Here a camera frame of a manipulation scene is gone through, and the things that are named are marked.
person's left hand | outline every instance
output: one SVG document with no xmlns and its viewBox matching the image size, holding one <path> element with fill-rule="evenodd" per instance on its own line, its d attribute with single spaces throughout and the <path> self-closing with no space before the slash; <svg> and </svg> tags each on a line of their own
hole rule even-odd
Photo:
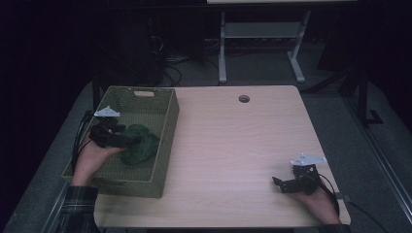
<svg viewBox="0 0 412 233">
<path fill-rule="evenodd" d="M 71 185 L 89 186 L 94 174 L 107 161 L 109 157 L 125 149 L 121 148 L 100 148 L 94 141 L 90 140 L 88 133 L 81 146 L 79 159 L 76 164 L 75 173 Z"/>
</svg>

sleeve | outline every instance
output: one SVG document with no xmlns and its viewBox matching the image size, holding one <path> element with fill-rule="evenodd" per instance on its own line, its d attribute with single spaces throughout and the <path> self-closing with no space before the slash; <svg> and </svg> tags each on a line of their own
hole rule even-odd
<svg viewBox="0 0 412 233">
<path fill-rule="evenodd" d="M 97 194 L 98 188 L 96 187 L 69 186 L 58 218 L 56 232 L 99 232 L 93 215 Z"/>
<path fill-rule="evenodd" d="M 332 224 L 319 227 L 319 233 L 351 233 L 349 225 Z"/>
</svg>

green cloth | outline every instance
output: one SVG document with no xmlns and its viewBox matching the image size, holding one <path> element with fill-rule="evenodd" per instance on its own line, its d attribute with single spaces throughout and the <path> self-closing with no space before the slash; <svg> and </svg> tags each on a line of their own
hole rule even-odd
<svg viewBox="0 0 412 233">
<path fill-rule="evenodd" d="M 137 164 L 157 154 L 159 139 L 142 124 L 129 125 L 122 134 L 126 137 L 141 137 L 140 144 L 135 144 L 121 153 L 121 160 L 125 164 Z"/>
</svg>

hand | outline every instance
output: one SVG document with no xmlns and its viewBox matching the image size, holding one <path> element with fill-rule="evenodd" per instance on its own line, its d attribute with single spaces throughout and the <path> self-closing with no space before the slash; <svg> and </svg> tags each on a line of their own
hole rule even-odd
<svg viewBox="0 0 412 233">
<path fill-rule="evenodd" d="M 321 224 L 341 224 L 339 215 L 336 213 L 333 202 L 329 195 L 318 187 L 311 195 L 303 192 L 292 193 L 290 196 L 300 201 Z"/>
<path fill-rule="evenodd" d="M 83 149 L 80 151 L 71 183 L 73 186 L 91 185 L 94 174 L 103 166 L 106 160 L 112 155 L 125 150 L 120 148 L 100 148 L 88 137 L 88 133 L 81 148 Z"/>
</svg>

metal stand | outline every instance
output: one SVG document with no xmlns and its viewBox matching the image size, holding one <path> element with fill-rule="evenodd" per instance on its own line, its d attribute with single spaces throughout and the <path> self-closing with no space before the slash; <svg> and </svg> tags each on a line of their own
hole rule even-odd
<svg viewBox="0 0 412 233">
<path fill-rule="evenodd" d="M 222 12 L 221 21 L 221 52 L 219 54 L 219 82 L 226 83 L 226 65 L 224 59 L 225 38 L 295 38 L 296 45 L 288 51 L 288 59 L 293 68 L 296 79 L 304 83 L 297 54 L 302 44 L 303 36 L 309 20 L 310 11 L 305 12 L 301 22 L 226 22 Z"/>
</svg>

